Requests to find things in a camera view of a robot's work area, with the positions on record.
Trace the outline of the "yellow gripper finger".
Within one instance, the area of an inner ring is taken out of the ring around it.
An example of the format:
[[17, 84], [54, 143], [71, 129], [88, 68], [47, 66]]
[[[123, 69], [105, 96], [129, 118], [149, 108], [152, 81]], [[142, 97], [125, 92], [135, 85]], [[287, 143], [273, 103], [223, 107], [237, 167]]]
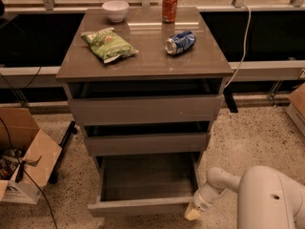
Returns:
[[200, 218], [200, 210], [195, 206], [194, 202], [191, 200], [185, 213], [184, 217], [189, 220], [196, 220]]

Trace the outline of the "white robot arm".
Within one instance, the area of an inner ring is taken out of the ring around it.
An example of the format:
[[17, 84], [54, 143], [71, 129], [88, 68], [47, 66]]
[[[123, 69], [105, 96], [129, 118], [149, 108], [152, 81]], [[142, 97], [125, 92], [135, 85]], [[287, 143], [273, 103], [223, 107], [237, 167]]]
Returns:
[[237, 193], [237, 229], [305, 229], [305, 186], [267, 166], [251, 167], [240, 177], [211, 168], [185, 218], [199, 219], [228, 191]]

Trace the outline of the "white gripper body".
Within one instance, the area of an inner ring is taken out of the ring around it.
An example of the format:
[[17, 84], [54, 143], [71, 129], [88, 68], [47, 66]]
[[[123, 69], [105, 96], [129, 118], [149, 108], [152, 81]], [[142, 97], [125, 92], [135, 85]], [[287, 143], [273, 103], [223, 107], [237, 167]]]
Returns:
[[193, 195], [193, 206], [199, 212], [206, 212], [213, 207], [214, 203], [222, 198], [228, 189], [219, 189], [205, 182]]

